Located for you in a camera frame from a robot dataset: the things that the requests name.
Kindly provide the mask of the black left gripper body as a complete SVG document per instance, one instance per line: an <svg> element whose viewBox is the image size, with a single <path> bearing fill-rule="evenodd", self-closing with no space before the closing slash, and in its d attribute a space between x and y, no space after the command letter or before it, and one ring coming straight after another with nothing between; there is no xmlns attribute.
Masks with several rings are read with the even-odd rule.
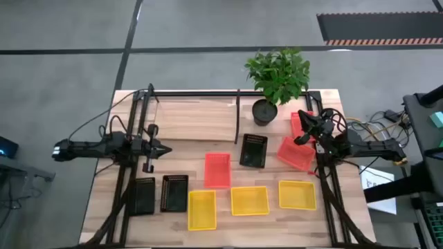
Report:
<svg viewBox="0 0 443 249"><path fill-rule="evenodd" d="M156 146L158 144L156 135L159 132L159 127L156 124L149 124L146 132L150 140L144 140L138 136L133 138L132 153L136 156L146 156L147 160L143 164L142 171L145 173L153 173L154 165L152 161L159 158L159 151Z"/></svg>

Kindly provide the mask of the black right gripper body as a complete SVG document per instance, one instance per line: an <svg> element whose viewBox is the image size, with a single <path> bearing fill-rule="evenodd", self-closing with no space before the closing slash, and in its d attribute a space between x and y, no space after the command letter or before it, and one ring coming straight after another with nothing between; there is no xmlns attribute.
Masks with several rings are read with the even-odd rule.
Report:
<svg viewBox="0 0 443 249"><path fill-rule="evenodd" d="M333 140L334 122L327 116L308 116L306 119L307 130L309 136L314 137L318 141Z"/></svg>

